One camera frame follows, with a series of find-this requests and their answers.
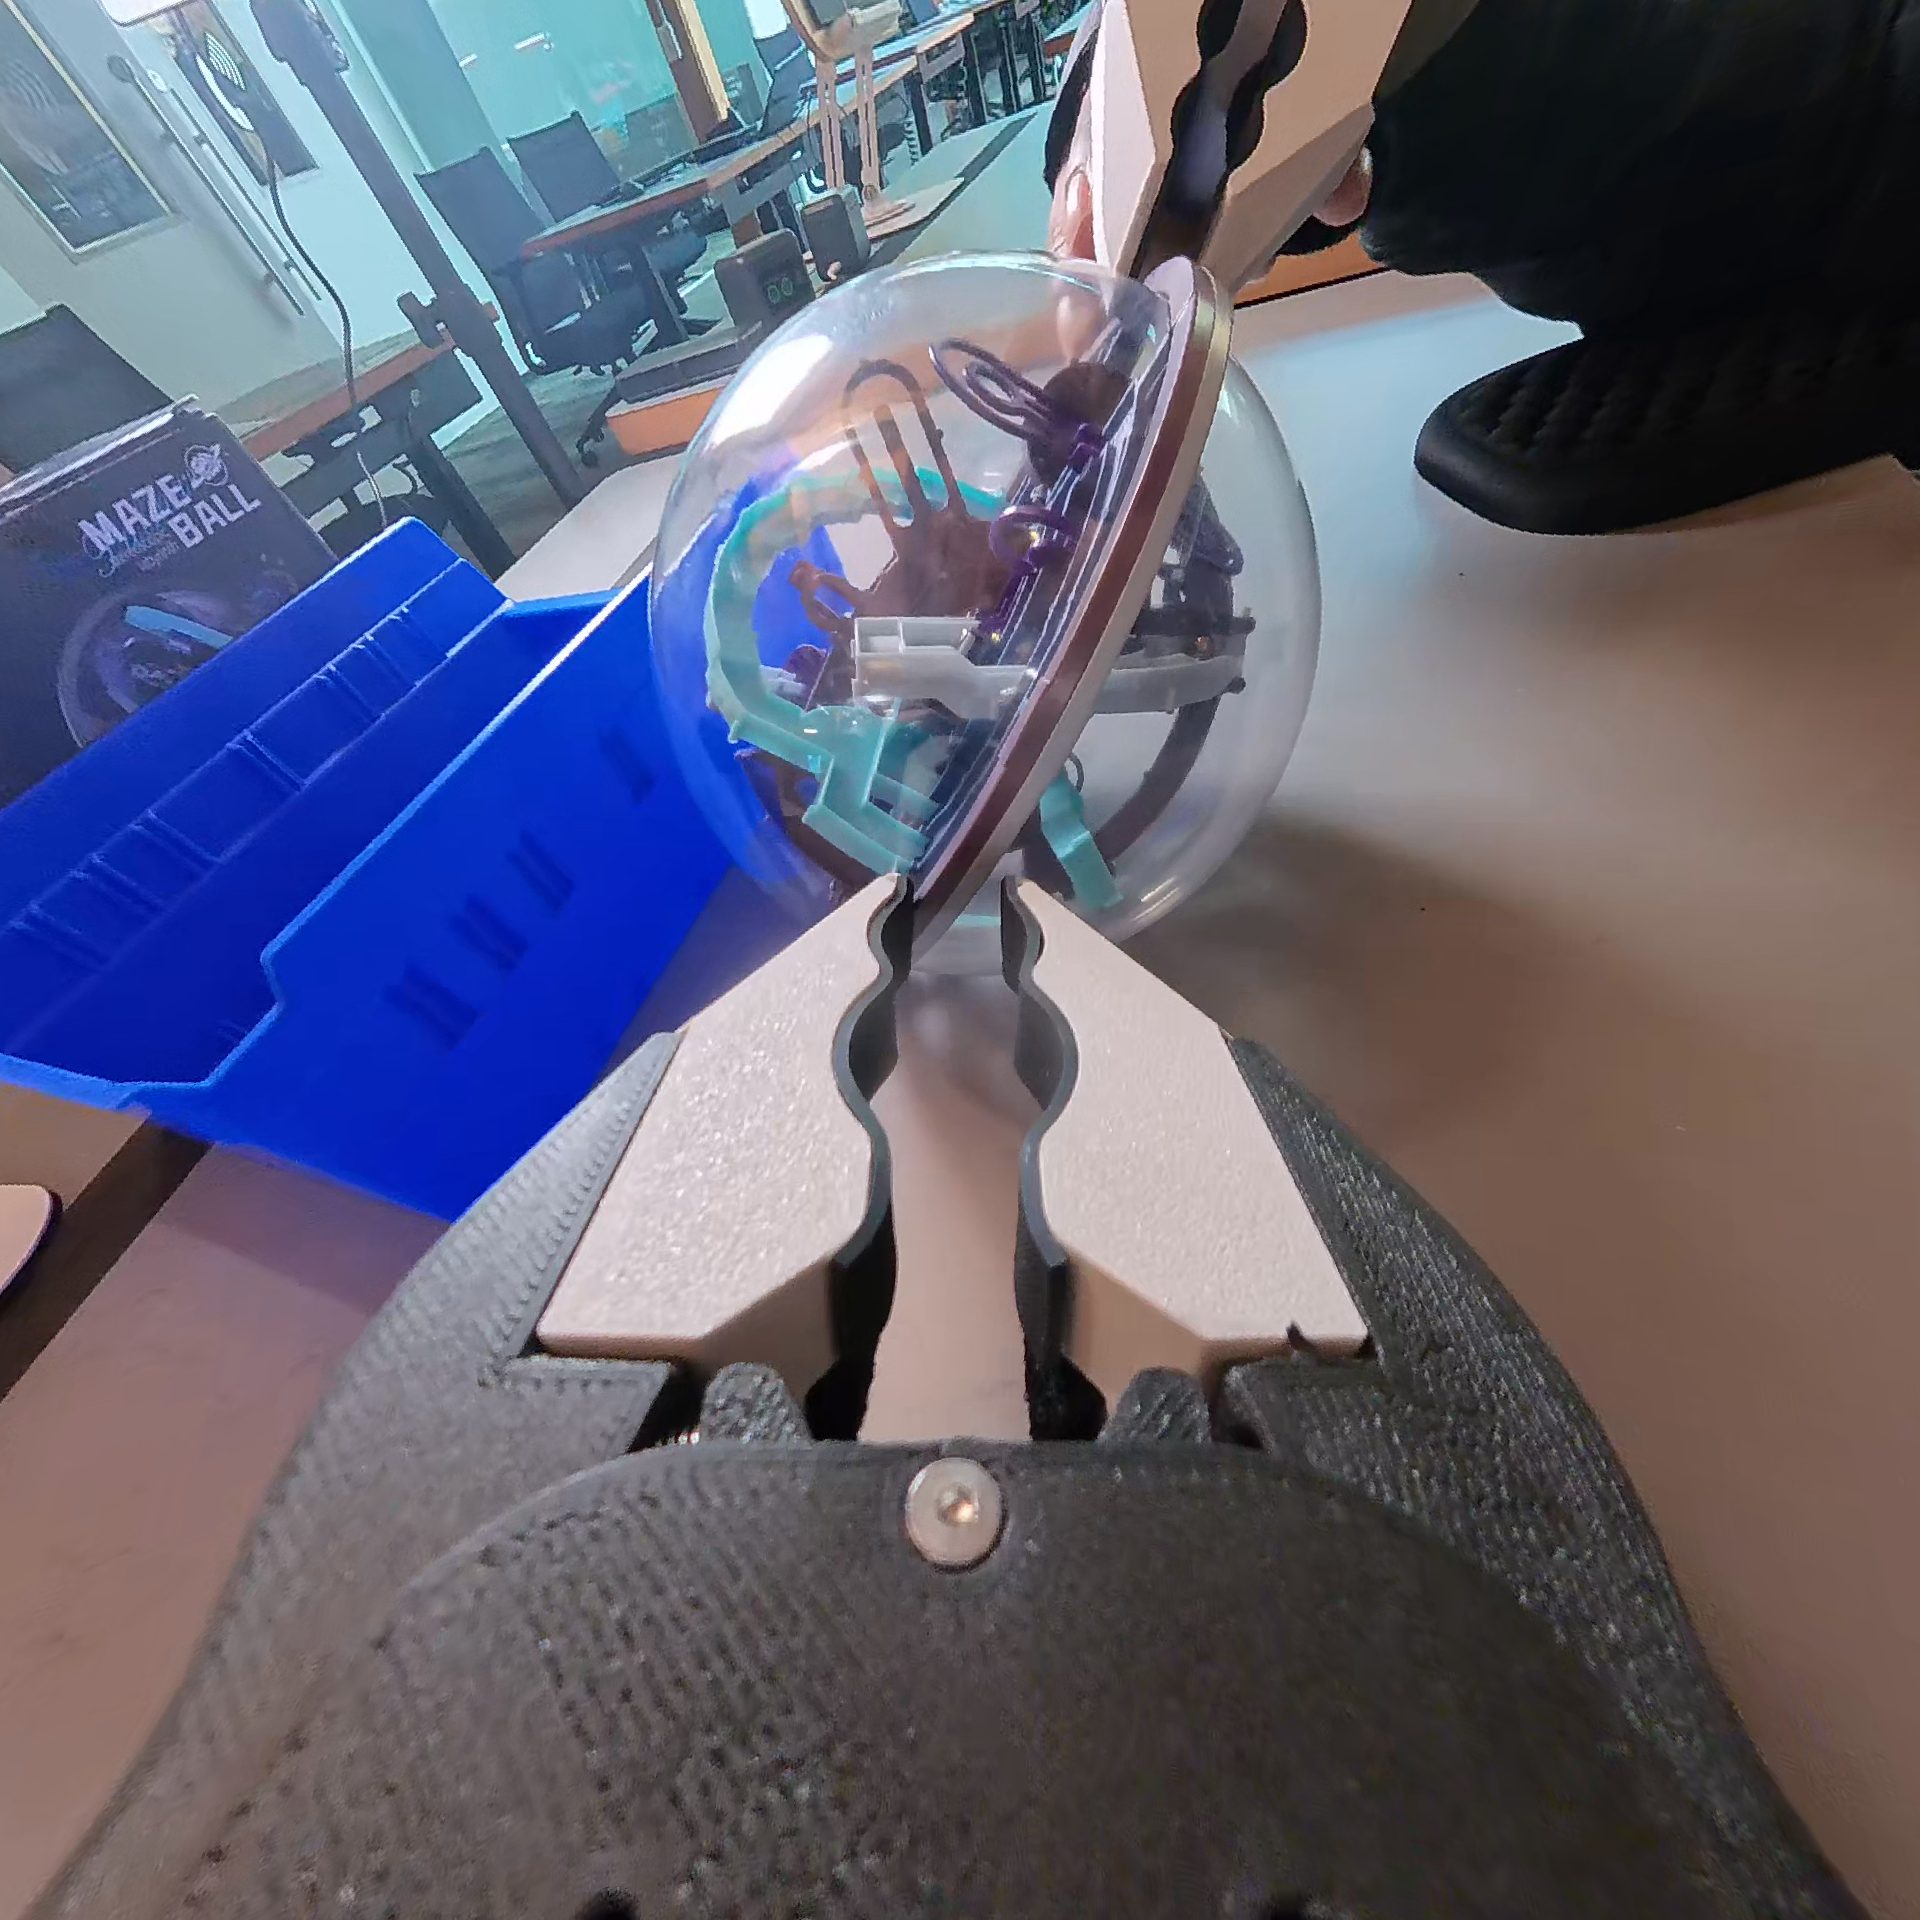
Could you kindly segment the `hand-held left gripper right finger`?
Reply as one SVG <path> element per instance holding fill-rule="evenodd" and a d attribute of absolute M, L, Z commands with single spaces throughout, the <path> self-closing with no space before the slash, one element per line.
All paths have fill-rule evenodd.
<path fill-rule="evenodd" d="M 1020 1155 L 1014 1304 L 1034 1429 L 1097 1429 L 1153 1370 L 1369 1338 L 1229 1035 L 1031 880 L 1004 885 Z"/>

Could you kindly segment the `clear maze ball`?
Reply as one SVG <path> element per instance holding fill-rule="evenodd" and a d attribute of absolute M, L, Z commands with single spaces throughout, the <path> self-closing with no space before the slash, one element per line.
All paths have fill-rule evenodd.
<path fill-rule="evenodd" d="M 1115 942 L 1275 797 L 1321 573 L 1231 298 L 1044 255 L 895 263 L 797 310 L 690 443 L 649 627 L 690 794 L 817 922 L 901 879 L 917 966 L 999 966 L 1029 880 Z"/>

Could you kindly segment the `blue plastic bin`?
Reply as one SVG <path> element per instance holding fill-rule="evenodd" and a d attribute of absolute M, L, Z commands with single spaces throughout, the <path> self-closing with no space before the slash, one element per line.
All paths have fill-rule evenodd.
<path fill-rule="evenodd" d="M 4 810 L 4 1082 L 453 1218 L 734 862 L 649 578 L 511 602 L 417 522 Z"/>

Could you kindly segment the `framed wall picture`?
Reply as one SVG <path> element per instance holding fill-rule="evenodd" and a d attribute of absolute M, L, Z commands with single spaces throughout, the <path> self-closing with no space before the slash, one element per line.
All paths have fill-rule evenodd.
<path fill-rule="evenodd" d="M 109 72 L 125 53 L 100 5 L 2 5 L 4 194 L 74 262 L 177 219 L 154 122 Z"/>
<path fill-rule="evenodd" d="M 218 5 L 179 5 L 163 17 L 158 35 L 204 114 L 258 185 L 318 171 L 318 161 Z"/>

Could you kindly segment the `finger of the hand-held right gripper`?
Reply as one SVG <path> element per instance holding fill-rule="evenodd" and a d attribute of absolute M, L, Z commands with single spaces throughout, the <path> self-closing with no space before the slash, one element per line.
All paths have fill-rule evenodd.
<path fill-rule="evenodd" d="M 1173 114 L 1173 249 L 1236 293 L 1359 223 L 1364 143 L 1410 5 L 1211 2 Z"/>
<path fill-rule="evenodd" d="M 1108 2 L 1097 11 L 1084 102 L 1093 249 L 1127 280 L 1142 282 L 1204 243 L 1202 11 L 1195 2 Z"/>

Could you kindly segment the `person's right hand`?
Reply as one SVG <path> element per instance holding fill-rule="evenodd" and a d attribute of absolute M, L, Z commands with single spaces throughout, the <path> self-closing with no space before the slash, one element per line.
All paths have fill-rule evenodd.
<path fill-rule="evenodd" d="M 1044 249 L 1055 258 L 1093 262 L 1097 256 L 1097 235 L 1093 211 L 1093 133 L 1087 110 L 1076 114 L 1073 130 L 1065 129 L 1065 119 L 1060 114 L 1055 114 L 1046 127 L 1044 181 Z"/>

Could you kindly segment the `black metal pole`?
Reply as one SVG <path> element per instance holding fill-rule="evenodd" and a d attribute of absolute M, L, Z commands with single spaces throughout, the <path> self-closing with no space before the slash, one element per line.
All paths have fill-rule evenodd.
<path fill-rule="evenodd" d="M 484 378 L 551 490 L 569 510 L 577 507 L 585 498 L 578 467 L 540 411 L 497 323 L 454 267 L 414 190 L 357 103 L 346 78 L 347 61 L 325 17 L 307 2 L 252 2 L 252 14 L 267 51 L 294 74 L 322 110 L 351 168 L 419 265 L 434 298 L 437 323 Z"/>

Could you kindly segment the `wooden stand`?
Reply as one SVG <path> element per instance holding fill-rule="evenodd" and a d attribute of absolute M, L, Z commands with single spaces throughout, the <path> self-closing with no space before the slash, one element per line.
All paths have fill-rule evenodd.
<path fill-rule="evenodd" d="M 868 238 L 909 234 L 930 223 L 956 194 L 956 184 L 915 187 L 891 197 L 882 185 L 881 162 L 881 48 L 903 45 L 886 78 L 921 81 L 921 63 L 933 55 L 962 55 L 964 35 L 975 7 L 942 7 L 933 21 L 909 33 L 901 30 L 901 5 L 783 2 L 794 33 L 814 63 L 818 133 L 822 144 L 826 185 L 836 193 L 847 185 L 846 119 L 852 114 L 857 143 L 857 199 Z"/>

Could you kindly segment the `dark blue cardboard box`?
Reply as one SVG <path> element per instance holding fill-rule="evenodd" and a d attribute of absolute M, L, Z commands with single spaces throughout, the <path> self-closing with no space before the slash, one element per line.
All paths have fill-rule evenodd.
<path fill-rule="evenodd" d="M 337 558 L 196 401 L 4 485 L 2 802 L 254 632 Z"/>

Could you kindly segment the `person's right forearm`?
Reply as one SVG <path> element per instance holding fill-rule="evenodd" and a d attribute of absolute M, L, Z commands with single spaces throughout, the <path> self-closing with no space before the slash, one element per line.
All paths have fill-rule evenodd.
<path fill-rule="evenodd" d="M 1916 310 L 1910 2 L 1482 2 L 1366 149 L 1369 258 L 1535 318 Z"/>

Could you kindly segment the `black office chair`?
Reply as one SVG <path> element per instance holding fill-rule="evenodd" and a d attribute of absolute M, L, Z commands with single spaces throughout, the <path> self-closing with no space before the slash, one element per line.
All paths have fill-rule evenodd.
<path fill-rule="evenodd" d="M 684 209 L 665 209 L 623 181 L 585 119 L 566 119 L 509 141 L 525 184 L 548 215 L 548 232 L 566 230 L 555 245 L 599 298 L 638 295 L 654 325 L 654 349 L 682 349 L 698 327 L 689 323 L 682 278 L 705 255 L 705 235 Z"/>

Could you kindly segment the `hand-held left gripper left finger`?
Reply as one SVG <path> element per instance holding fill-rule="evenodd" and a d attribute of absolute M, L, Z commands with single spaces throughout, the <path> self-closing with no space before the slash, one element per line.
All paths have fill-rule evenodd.
<path fill-rule="evenodd" d="M 684 1025 L 535 1322 L 541 1353 L 755 1363 L 802 1401 L 873 1352 L 903 933 L 889 873 Z"/>

